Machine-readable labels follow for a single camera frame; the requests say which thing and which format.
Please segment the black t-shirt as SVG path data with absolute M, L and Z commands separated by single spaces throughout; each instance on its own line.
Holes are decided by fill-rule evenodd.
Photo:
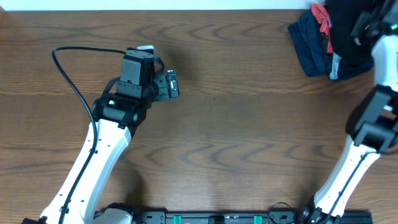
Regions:
M 355 44 L 351 31 L 363 11 L 371 12 L 379 4 L 374 0 L 326 0 L 332 27 L 330 40 L 334 53 L 346 63 L 360 65 L 373 62 L 368 49 Z

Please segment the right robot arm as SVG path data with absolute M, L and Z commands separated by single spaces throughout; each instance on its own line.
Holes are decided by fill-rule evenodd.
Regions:
M 397 1 L 360 16 L 352 34 L 371 50 L 374 88 L 350 114 L 343 153 L 296 223 L 364 223 L 366 213 L 344 217 L 347 201 L 370 166 L 397 146 L 397 119 L 383 115 L 397 114 Z

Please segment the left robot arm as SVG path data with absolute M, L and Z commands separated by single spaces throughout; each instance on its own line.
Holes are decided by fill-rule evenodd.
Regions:
M 91 123 L 65 182 L 37 223 L 140 223 L 138 212 L 113 204 L 96 208 L 120 155 L 156 101 L 178 98 L 175 70 L 166 70 L 152 45 L 122 52 L 121 74 L 111 79 L 94 105 L 84 106 Z

